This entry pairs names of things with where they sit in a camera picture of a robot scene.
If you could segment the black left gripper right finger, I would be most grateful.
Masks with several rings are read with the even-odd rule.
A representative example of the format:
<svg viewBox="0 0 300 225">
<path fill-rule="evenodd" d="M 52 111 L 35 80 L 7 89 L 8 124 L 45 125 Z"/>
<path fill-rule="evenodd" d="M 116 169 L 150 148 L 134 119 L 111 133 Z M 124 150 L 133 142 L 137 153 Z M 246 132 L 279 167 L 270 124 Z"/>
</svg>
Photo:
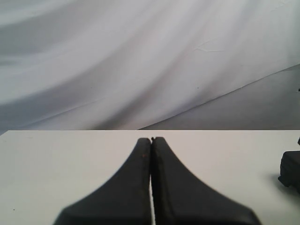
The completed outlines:
<svg viewBox="0 0 300 225">
<path fill-rule="evenodd" d="M 157 225 L 260 224 L 250 208 L 193 175 L 162 137 L 152 139 L 151 185 Z"/>
</svg>

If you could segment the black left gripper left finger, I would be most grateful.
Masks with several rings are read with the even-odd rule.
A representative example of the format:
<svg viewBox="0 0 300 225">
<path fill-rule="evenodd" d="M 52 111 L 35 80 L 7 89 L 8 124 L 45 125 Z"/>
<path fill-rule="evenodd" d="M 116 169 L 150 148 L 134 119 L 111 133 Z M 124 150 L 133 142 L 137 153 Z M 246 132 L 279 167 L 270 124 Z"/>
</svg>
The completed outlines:
<svg viewBox="0 0 300 225">
<path fill-rule="evenodd" d="M 100 188 L 64 208 L 56 225 L 149 225 L 150 140 L 140 138 Z"/>
</svg>

